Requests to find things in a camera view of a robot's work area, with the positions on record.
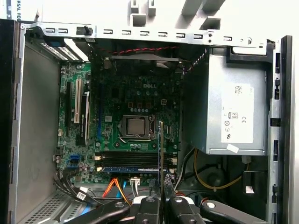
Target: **screw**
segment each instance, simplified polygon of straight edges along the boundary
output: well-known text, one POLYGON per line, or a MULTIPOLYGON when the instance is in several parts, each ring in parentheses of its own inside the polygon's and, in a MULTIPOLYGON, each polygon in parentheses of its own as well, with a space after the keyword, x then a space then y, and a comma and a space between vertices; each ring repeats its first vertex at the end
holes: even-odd
POLYGON ((123 206, 125 206, 122 202, 118 202, 115 204, 116 208, 122 208, 123 206))
POLYGON ((175 198, 174 198, 174 200, 175 200, 176 202, 178 202, 178 203, 180 203, 180 202, 182 202, 182 201, 183 201, 183 199, 182 199, 182 198, 180 198, 180 197, 175 197, 175 198))
POLYGON ((206 205, 211 209, 215 208, 215 204, 212 202, 208 202, 206 205))
POLYGON ((147 197, 147 198, 146 198, 146 201, 147 201, 147 202, 154 202, 154 201, 155 201, 155 199, 154 199, 154 198, 152 198, 152 197, 147 197))

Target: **white connector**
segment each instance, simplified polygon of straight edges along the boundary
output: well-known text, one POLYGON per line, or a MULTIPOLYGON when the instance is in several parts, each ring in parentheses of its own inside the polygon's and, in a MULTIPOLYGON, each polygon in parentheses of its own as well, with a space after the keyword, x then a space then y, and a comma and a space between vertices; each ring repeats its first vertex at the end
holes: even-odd
POLYGON ((130 185, 133 185, 134 183, 137 183, 137 185, 139 186, 140 185, 140 178, 138 178, 138 177, 132 177, 130 179, 130 185))

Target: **dell logo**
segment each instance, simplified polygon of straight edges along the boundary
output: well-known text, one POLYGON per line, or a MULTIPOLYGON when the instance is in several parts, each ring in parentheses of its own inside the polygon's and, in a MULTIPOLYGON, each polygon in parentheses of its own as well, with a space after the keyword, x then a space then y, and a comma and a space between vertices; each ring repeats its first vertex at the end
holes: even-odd
POLYGON ((144 88, 149 88, 149 89, 156 89, 156 85, 155 84, 143 84, 144 88))

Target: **power supply label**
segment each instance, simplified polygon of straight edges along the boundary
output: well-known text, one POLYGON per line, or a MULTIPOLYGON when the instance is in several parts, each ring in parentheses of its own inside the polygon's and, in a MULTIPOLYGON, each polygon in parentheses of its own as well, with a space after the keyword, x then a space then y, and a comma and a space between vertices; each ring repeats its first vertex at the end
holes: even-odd
POLYGON ((222 89, 221 142, 253 143, 254 88, 228 83, 222 89))

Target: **yellow wire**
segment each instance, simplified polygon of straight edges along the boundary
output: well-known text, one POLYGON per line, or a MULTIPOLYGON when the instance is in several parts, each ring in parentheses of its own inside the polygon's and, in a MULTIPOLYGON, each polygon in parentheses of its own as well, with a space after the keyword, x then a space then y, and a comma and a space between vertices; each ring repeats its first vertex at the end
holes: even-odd
POLYGON ((221 190, 221 189, 225 189, 231 185, 233 185, 234 183, 238 182, 239 180, 241 180, 242 176, 239 176, 238 178, 236 178, 235 180, 233 180, 232 182, 228 183, 228 184, 225 184, 223 186, 220 186, 220 187, 212 187, 210 185, 208 185, 207 183, 205 183, 198 175, 198 173, 196 172, 197 170, 197 154, 198 154, 198 149, 195 149, 195 152, 194 152, 194 170, 195 170, 195 176, 197 178, 197 180, 206 188, 209 188, 209 189, 212 189, 212 190, 221 190))
POLYGON ((117 179, 115 179, 115 185, 117 186, 118 190, 120 190, 120 193, 121 193, 123 199, 126 201, 126 203, 128 203, 129 205, 132 205, 131 202, 128 200, 127 196, 125 195, 125 193, 122 191, 117 179))

